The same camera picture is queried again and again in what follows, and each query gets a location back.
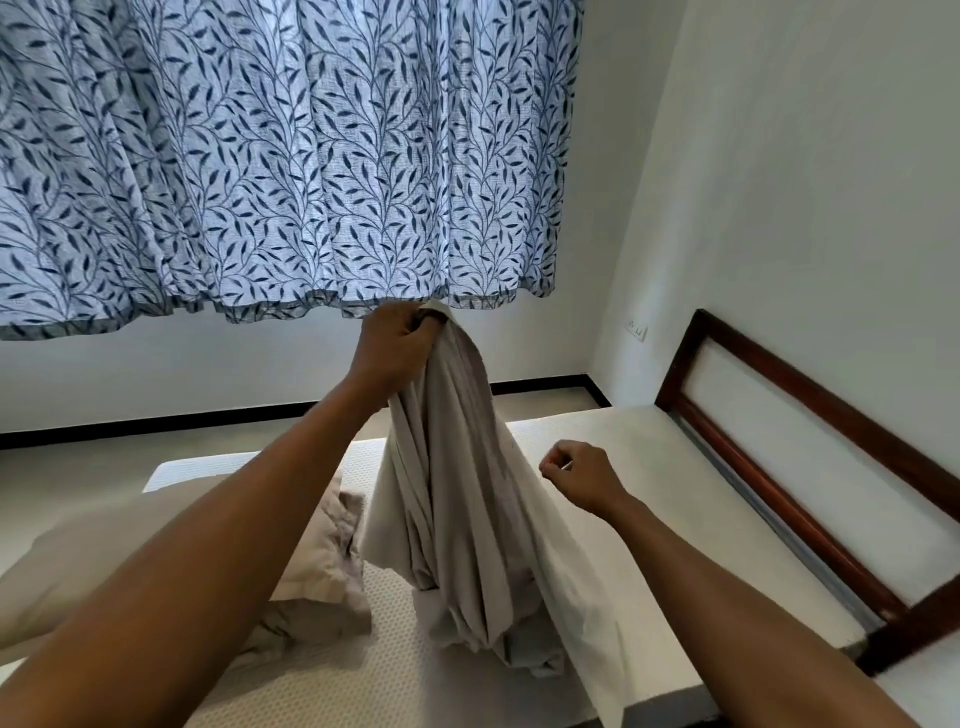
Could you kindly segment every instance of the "white mattress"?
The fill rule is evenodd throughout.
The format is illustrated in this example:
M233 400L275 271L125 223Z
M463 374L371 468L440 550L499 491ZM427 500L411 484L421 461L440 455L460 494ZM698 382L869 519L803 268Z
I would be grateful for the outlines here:
M776 600L830 644L864 631L764 520L655 407L610 408L511 423L524 454L538 463L558 439L607 450L624 485L712 559ZM372 491L383 440L350 445L343 487ZM145 490L192 477L231 473L255 453L176 460L159 466ZM702 682L666 623L627 548L593 516L547 488L606 582L629 656L632 698L625 725L685 725L709 716ZM373 610L369 640L306 648L265 667L227 675L191 726L543 726L593 717L574 675L538 680L489 654L438 650L420 633L409 587L367 566Z

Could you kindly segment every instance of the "wooden bed frame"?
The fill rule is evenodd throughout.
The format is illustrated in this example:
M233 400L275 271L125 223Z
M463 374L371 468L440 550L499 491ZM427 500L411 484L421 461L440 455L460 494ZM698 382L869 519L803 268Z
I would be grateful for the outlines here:
M960 574L908 607L684 394L697 353L708 339L799 401L958 522L960 478L713 314L702 308L694 314L657 395L657 407L683 418L884 622L868 636L857 664L867 674L877 674L960 629Z

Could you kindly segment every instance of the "hand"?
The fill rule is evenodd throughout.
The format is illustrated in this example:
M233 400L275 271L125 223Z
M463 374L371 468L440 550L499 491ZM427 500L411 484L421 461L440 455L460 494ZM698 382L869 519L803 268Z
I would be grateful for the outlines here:
M381 405L420 373L444 327L436 316L418 316L419 310L416 302L384 303L363 321L347 379Z
M629 497L607 453L589 443L561 440L540 461L540 474L575 506L604 520Z

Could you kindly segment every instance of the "pillow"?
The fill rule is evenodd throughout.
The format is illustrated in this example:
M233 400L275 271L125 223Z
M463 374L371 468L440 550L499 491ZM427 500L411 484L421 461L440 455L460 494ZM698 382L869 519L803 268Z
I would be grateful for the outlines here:
M38 536L0 576L0 665L36 649L131 554L226 477L196 478L143 493ZM327 644L370 633L362 562L353 546L363 499L342 493L340 482L337 472L231 667L275 659L291 643Z

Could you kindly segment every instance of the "leaf pattern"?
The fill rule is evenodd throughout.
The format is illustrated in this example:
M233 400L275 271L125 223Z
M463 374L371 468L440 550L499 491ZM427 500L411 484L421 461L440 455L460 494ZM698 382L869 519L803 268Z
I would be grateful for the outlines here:
M582 0L0 0L0 338L554 284Z

